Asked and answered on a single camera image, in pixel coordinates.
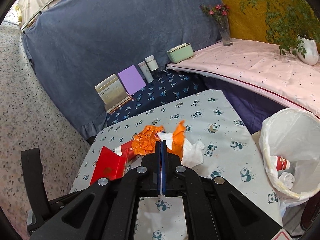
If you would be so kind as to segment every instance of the metal screw head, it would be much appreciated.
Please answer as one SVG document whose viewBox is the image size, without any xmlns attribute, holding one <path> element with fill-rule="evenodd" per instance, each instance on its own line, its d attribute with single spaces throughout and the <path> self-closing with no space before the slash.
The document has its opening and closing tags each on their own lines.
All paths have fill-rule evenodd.
<svg viewBox="0 0 320 240">
<path fill-rule="evenodd" d="M 224 180 L 223 177 L 215 177 L 215 178 L 214 178 L 214 182 L 217 183 L 217 184 L 219 184 L 219 185 L 223 184 L 224 181 L 225 181 L 225 180 Z"/>
<path fill-rule="evenodd" d="M 108 182 L 109 182 L 109 180 L 108 180 L 107 178 L 101 178 L 101 179 L 98 180 L 98 184 L 99 184 L 100 186 L 104 186 L 104 185 L 106 185 Z"/>
<path fill-rule="evenodd" d="M 176 172 L 185 172 L 186 171 L 186 168 L 184 166 L 177 166 L 176 167 Z"/>
<path fill-rule="evenodd" d="M 146 171 L 147 171 L 147 168 L 144 166 L 140 166 L 139 168 L 137 168 L 138 173 L 145 173 Z"/>
</svg>

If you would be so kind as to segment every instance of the white plastic bag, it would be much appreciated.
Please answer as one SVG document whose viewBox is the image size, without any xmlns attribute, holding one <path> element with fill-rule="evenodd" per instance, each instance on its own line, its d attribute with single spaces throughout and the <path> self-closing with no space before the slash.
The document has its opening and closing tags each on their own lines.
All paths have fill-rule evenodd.
<svg viewBox="0 0 320 240">
<path fill-rule="evenodd" d="M 294 108 L 279 111 L 263 121 L 259 145 L 267 175 L 284 203 L 299 205 L 320 190 L 320 120 L 314 114 Z M 270 156 L 297 162 L 291 190 L 279 180 Z"/>
</svg>

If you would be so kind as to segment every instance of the glass vase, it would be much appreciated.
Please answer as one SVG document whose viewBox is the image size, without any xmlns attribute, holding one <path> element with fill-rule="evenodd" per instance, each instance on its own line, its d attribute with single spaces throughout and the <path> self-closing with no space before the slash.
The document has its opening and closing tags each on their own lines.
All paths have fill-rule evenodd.
<svg viewBox="0 0 320 240">
<path fill-rule="evenodd" d="M 218 22 L 219 32 L 223 41 L 223 46 L 233 45 L 230 38 L 229 22 L 227 16 L 221 16 Z"/>
</svg>

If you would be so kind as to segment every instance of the white jar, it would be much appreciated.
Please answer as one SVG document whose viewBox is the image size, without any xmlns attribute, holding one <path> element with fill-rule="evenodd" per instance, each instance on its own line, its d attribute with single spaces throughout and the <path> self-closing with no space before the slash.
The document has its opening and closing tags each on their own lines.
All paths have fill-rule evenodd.
<svg viewBox="0 0 320 240">
<path fill-rule="evenodd" d="M 150 68 L 151 71 L 154 71 L 159 68 L 159 66 L 155 60 L 155 57 L 153 55 L 146 57 L 144 60 L 148 64 L 148 67 Z"/>
<path fill-rule="evenodd" d="M 138 65 L 139 65 L 139 68 L 141 69 L 143 75 L 146 77 L 147 82 L 151 83 L 154 79 L 148 69 L 146 62 L 142 61 Z"/>
</svg>

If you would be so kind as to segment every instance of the crumpled orange paper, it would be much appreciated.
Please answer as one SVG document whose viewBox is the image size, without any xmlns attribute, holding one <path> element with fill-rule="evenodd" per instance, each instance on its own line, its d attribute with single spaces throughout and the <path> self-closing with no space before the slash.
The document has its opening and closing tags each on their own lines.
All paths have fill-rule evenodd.
<svg viewBox="0 0 320 240">
<path fill-rule="evenodd" d="M 180 158 L 180 161 L 182 161 L 183 157 L 183 142 L 184 142 L 184 132 L 186 130 L 186 127 L 183 125 L 184 120 L 180 121 L 177 128 L 172 134 L 172 151 L 167 148 L 167 151 L 169 153 L 173 153 L 175 155 L 178 155 Z"/>
<path fill-rule="evenodd" d="M 145 128 L 133 137 L 132 148 L 136 155 L 154 153 L 156 141 L 160 141 L 157 133 L 164 130 L 163 126 L 146 125 Z"/>
<path fill-rule="evenodd" d="M 183 142 L 184 142 L 184 132 L 186 127 L 183 125 L 184 121 L 180 121 L 177 128 L 172 134 L 172 150 L 167 148 L 169 153 L 178 155 L 180 160 L 183 157 Z M 136 155 L 146 155 L 149 153 L 154 153 L 156 148 L 156 141 L 160 141 L 157 133 L 162 132 L 164 127 L 146 125 L 145 128 L 133 137 L 132 148 Z"/>
</svg>

